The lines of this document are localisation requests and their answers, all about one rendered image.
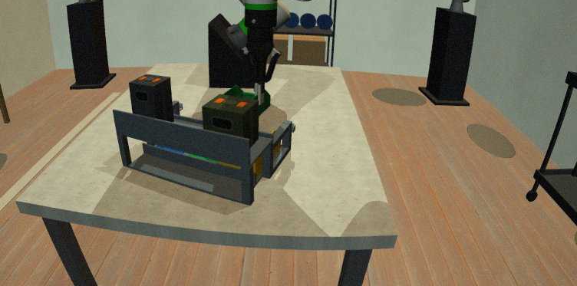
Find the green bin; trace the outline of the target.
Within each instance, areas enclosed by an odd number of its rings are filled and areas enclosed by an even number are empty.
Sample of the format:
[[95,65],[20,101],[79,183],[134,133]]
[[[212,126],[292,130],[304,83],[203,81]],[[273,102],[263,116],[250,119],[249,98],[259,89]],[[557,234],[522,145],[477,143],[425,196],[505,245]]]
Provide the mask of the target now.
[[[254,100],[258,100],[258,94],[255,96],[254,93],[243,92],[243,90],[240,87],[238,87],[237,85],[235,85],[234,87],[229,89],[227,92],[225,92],[224,95],[229,95],[229,96],[234,96],[234,97],[245,97],[245,98],[249,98],[249,99],[253,98]],[[264,102],[261,105],[259,105],[259,116],[270,106],[270,99],[271,99],[271,95],[265,90]]]

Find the yellow bin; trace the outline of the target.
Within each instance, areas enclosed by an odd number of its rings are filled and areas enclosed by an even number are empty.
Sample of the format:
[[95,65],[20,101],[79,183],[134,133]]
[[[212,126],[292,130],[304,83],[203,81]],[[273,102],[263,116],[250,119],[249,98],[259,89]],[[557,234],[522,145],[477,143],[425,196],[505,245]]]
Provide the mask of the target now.
[[[276,148],[273,150],[273,157],[274,157],[274,155],[279,151],[280,148],[281,148],[281,141],[280,141],[279,144],[276,146]],[[217,161],[217,162],[218,162],[218,161]],[[241,169],[240,166],[234,166],[234,165],[231,165],[231,164],[228,164],[228,163],[221,163],[221,162],[218,162],[218,163]],[[253,164],[253,172],[256,173],[256,178],[258,178],[259,175],[262,173],[262,154],[261,154],[261,156],[255,161],[255,163]]]

